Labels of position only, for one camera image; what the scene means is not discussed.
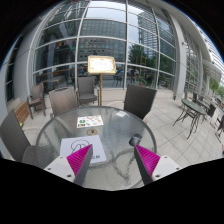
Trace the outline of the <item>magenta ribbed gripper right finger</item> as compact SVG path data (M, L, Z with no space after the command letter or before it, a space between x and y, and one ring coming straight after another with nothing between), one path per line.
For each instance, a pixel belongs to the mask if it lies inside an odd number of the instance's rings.
M152 151L139 145L135 146L134 155L143 183L145 185L152 183L152 174L160 160L160 157Z

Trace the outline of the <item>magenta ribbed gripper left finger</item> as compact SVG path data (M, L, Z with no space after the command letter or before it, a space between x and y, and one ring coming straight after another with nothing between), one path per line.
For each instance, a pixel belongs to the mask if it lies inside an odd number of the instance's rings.
M83 185L92 156L93 146L88 145L66 157L75 175L74 183L76 185Z

